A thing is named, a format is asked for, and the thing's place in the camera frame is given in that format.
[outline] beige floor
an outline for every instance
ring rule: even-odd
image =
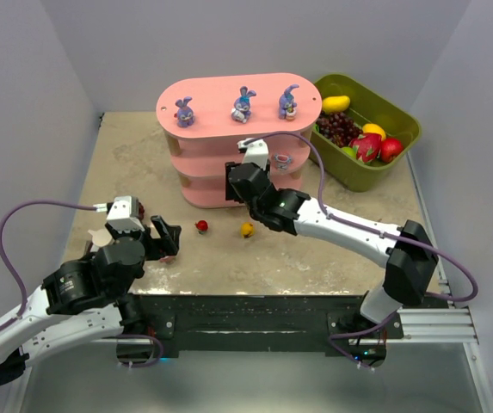
[[[318,177],[318,167],[308,161],[302,190],[316,194]],[[239,234],[248,218],[243,207],[190,206],[154,113],[108,113],[103,118],[81,203],[107,202],[124,194],[138,196],[146,216],[162,215],[183,229],[176,261],[148,262],[145,277],[132,286],[134,293],[357,294],[384,276],[382,268],[362,256],[316,239],[271,232],[261,224],[255,236],[244,240]],[[371,220],[422,222],[406,160],[363,194],[349,192],[328,177],[324,202]],[[82,255],[87,230],[101,228],[104,218],[101,213],[77,213],[65,260]],[[210,225],[204,236],[194,228],[199,219]],[[431,289],[437,291],[435,280]]]

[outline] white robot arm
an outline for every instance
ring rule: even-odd
[[[238,142],[245,153],[242,163],[227,163],[227,200],[243,202],[250,217],[272,231],[322,239],[368,258],[385,268],[385,278],[363,299],[359,315],[366,326],[379,324],[402,305],[422,303],[437,265],[437,256],[422,248],[396,242],[378,234],[408,237],[431,245],[426,231],[414,221],[382,224],[325,206],[293,189],[276,189],[269,179],[268,147],[263,140]],[[338,220],[328,218],[334,215]],[[355,224],[371,227],[363,231]]]
[[[0,385],[47,356],[124,332],[138,311],[127,291],[143,276],[145,261],[177,254],[181,227],[151,217],[160,236],[153,238],[137,198],[95,207],[108,213],[105,226],[114,242],[63,263],[30,294],[20,317],[18,307],[0,317],[0,326],[11,322],[0,331]]]

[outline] fruit basket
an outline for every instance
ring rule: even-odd
[[[349,190],[365,192],[384,178],[420,138],[420,125],[415,118],[346,75],[332,73],[314,84],[323,99],[329,96],[348,96],[350,104],[343,113],[353,119],[355,125],[377,124],[384,129],[386,135],[398,139],[403,145],[401,153],[389,163],[374,159],[370,164],[364,164],[349,156],[317,129],[313,130],[311,142],[321,154],[326,171]],[[310,154],[310,159],[317,162],[313,153]]]

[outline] shelf tier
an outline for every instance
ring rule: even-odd
[[[309,138],[310,131],[303,133]],[[183,176],[193,179],[206,179],[225,176],[226,162],[241,162],[243,153],[237,150],[237,142],[242,138],[209,139],[205,141],[180,140],[179,150],[172,151],[179,155],[170,156],[174,168]],[[299,170],[309,157],[310,148],[294,137],[282,135],[267,139],[271,161],[271,174],[286,175]],[[285,171],[276,169],[272,156],[275,153],[285,154],[293,158],[293,162]]]
[[[301,176],[295,178],[294,175],[275,175],[271,176],[271,182],[277,188],[292,188],[299,190],[301,187]],[[224,179],[211,179],[211,180],[195,180],[190,182],[184,182],[182,184],[181,191],[185,200],[189,204],[198,208],[225,208],[225,207],[243,207],[243,204],[232,200],[225,200],[225,180]]]
[[[279,119],[279,98],[291,84],[294,101],[298,103],[295,120]],[[254,90],[252,115],[247,123],[231,118],[231,109],[240,96],[242,86]],[[194,110],[192,126],[179,127],[174,117],[176,100],[191,96]],[[304,77],[292,73],[203,77],[184,79],[170,85],[158,98],[156,111],[166,133],[178,139],[202,140],[223,137],[259,136],[271,131],[303,131],[317,120],[323,99],[317,87]]]

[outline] bunny figurine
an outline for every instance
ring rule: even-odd
[[[292,90],[298,88],[298,84],[291,84],[287,87],[279,99],[279,119],[293,120],[296,117],[296,106]]]
[[[191,126],[194,123],[193,109],[187,106],[192,100],[192,97],[187,96],[183,100],[176,101],[176,106],[179,108],[176,113],[177,125],[180,127]]]
[[[252,112],[250,111],[250,98],[256,96],[254,90],[248,91],[246,86],[240,88],[240,97],[235,100],[235,107],[231,110],[232,119],[246,123]]]

